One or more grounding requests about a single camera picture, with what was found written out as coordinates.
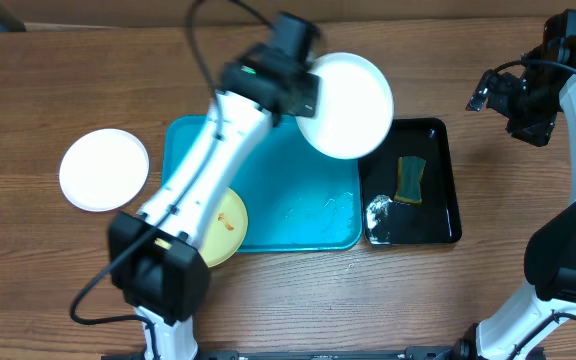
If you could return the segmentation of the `white plate with stain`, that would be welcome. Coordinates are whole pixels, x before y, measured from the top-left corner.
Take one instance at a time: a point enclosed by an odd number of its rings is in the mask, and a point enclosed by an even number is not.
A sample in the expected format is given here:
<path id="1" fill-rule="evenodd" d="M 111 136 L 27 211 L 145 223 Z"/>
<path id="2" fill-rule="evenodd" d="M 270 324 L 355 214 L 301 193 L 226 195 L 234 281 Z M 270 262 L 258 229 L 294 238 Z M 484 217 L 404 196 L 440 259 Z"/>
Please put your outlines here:
<path id="1" fill-rule="evenodd" d="M 395 110 L 379 68 L 359 55 L 336 52 L 318 58 L 311 73 L 320 80 L 315 114 L 296 118 L 310 145 L 337 159 L 358 159 L 378 148 Z"/>

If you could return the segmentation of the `green yellow sponge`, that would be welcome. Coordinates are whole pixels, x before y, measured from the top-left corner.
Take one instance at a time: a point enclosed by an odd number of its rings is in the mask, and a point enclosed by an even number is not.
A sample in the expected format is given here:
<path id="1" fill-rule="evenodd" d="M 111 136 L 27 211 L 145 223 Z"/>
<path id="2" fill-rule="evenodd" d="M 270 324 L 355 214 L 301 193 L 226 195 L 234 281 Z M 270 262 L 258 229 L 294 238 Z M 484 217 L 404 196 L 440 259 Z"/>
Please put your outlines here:
<path id="1" fill-rule="evenodd" d="M 422 203 L 421 183 L 425 165 L 426 161 L 417 156 L 403 156 L 398 159 L 395 201 L 414 206 Z"/>

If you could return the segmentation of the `yellow plate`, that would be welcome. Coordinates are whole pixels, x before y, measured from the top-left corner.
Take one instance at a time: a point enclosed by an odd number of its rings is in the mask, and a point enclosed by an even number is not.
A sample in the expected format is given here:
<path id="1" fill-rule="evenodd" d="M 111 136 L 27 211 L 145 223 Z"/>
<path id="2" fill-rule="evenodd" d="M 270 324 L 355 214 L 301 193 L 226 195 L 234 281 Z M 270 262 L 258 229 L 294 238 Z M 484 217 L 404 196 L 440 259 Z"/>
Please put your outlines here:
<path id="1" fill-rule="evenodd" d="M 246 236 L 248 214 L 241 198 L 228 188 L 204 237 L 200 254 L 209 268 L 234 255 Z"/>

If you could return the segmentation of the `large white plate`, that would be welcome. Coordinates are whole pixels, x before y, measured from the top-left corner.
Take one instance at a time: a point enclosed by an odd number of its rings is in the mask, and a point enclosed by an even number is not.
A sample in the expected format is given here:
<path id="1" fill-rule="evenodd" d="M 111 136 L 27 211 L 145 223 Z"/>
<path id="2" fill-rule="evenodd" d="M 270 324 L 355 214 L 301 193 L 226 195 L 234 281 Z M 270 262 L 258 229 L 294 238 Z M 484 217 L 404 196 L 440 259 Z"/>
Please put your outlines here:
<path id="1" fill-rule="evenodd" d="M 99 129 L 75 141 L 59 167 L 59 185 L 75 207 L 106 212 L 129 203 L 144 187 L 150 161 L 143 143 L 120 129 Z"/>

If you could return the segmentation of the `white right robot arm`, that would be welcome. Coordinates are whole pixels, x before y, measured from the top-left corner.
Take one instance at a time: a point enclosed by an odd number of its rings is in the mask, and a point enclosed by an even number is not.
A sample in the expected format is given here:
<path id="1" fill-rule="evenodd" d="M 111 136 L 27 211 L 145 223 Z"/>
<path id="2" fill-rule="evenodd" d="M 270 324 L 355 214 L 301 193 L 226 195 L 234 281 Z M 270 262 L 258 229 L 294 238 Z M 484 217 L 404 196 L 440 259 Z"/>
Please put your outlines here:
<path id="1" fill-rule="evenodd" d="M 530 238 L 520 287 L 455 344 L 455 359 L 540 359 L 538 345 L 566 321 L 576 321 L 576 35 L 547 35 L 518 62 L 525 68 L 519 77 L 508 73 L 507 64 L 485 72 L 466 108 L 504 115 L 508 132 L 534 146 L 548 143 L 557 115 L 564 114 L 570 200 Z"/>

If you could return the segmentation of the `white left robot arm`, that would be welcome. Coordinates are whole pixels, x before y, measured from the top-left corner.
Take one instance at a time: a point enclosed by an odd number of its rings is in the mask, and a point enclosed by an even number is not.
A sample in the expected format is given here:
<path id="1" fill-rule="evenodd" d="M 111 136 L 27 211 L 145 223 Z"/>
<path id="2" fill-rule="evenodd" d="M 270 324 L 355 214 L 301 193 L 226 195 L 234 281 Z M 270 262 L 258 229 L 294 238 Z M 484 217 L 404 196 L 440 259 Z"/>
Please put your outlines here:
<path id="1" fill-rule="evenodd" d="M 311 117 L 319 78 L 311 50 L 256 45 L 227 64 L 199 136 L 172 176 L 135 216 L 108 230 L 107 274 L 134 307 L 143 359 L 194 359 L 192 316 L 210 270 L 199 249 L 232 178 L 283 115 Z"/>

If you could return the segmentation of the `teal plastic tray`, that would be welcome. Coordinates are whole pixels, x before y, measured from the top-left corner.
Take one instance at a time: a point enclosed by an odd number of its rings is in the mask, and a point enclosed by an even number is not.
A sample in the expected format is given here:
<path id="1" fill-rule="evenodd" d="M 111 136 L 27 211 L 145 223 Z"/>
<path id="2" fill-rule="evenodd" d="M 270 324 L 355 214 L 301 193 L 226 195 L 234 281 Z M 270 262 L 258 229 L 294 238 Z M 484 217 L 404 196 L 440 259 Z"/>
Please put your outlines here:
<path id="1" fill-rule="evenodd" d="M 292 117 L 251 152 L 230 188 L 249 219 L 241 253 L 346 250 L 361 238 L 358 163 L 318 152 Z"/>

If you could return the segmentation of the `black plastic tray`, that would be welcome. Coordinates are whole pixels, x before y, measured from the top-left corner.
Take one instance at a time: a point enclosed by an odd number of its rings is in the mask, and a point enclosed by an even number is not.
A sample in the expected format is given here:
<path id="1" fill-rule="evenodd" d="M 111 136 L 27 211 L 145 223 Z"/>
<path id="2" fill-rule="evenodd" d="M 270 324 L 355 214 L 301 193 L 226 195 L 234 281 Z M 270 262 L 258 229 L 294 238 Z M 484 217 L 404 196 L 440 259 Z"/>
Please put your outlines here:
<path id="1" fill-rule="evenodd" d="M 419 206 L 394 200 L 398 159 L 426 161 Z M 359 160 L 364 236 L 373 246 L 452 244 L 462 225 L 445 124 L 399 119 L 382 144 Z"/>

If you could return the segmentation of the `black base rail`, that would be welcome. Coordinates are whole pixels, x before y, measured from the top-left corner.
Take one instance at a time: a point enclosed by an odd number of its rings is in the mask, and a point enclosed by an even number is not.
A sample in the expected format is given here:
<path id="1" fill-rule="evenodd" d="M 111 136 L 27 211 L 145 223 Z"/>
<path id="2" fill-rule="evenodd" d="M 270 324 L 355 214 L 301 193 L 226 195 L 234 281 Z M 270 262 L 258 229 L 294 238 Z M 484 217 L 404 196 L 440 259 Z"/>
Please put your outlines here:
<path id="1" fill-rule="evenodd" d="M 405 350 L 341 352 L 257 352 L 234 350 L 199 351 L 194 360 L 451 360 L 452 347 L 408 347 Z"/>

